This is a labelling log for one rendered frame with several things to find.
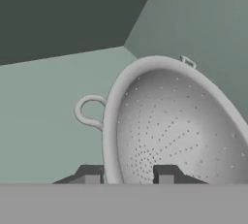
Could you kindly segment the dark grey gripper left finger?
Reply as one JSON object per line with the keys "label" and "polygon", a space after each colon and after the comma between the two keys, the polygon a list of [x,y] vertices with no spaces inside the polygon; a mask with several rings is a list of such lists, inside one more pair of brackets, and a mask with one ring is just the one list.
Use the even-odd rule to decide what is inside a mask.
{"label": "dark grey gripper left finger", "polygon": [[55,184],[103,184],[103,165],[80,165],[77,171],[70,176],[55,181]]}

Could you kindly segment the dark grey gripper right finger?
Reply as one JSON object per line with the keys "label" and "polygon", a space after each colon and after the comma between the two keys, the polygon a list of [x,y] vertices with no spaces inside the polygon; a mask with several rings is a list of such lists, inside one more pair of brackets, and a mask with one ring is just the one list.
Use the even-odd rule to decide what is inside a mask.
{"label": "dark grey gripper right finger", "polygon": [[154,184],[205,184],[205,181],[185,175],[176,165],[155,165]]}

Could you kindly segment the grey metal tea strainer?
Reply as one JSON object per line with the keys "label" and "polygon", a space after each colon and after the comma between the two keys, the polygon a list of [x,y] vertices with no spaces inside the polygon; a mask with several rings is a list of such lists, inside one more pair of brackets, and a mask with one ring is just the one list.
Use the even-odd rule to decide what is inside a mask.
{"label": "grey metal tea strainer", "polygon": [[140,58],[107,97],[83,96],[74,113],[102,133],[109,184],[151,184],[155,165],[207,184],[248,184],[248,123],[187,57]]}

